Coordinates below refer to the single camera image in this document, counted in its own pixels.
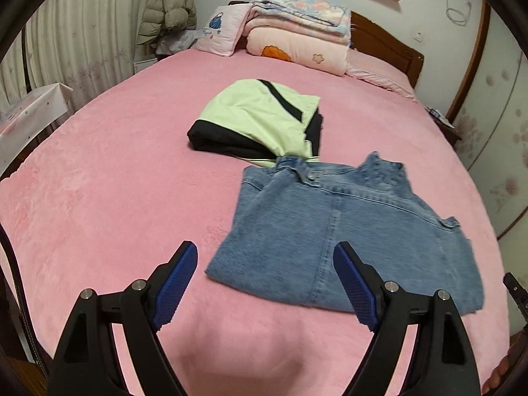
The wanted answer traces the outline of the person's right hand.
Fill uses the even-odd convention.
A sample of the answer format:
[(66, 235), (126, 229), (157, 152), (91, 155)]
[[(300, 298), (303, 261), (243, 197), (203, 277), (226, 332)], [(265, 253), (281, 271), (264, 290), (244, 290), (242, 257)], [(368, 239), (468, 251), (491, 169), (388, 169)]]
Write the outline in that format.
[(517, 347), (515, 345), (512, 345), (509, 348), (508, 354), (502, 358), (499, 364), (493, 369), (490, 377), (483, 384), (481, 389), (482, 395), (489, 395), (492, 390), (496, 390), (502, 385), (505, 381), (508, 370), (511, 369), (517, 361), (517, 355), (515, 354), (516, 351)]

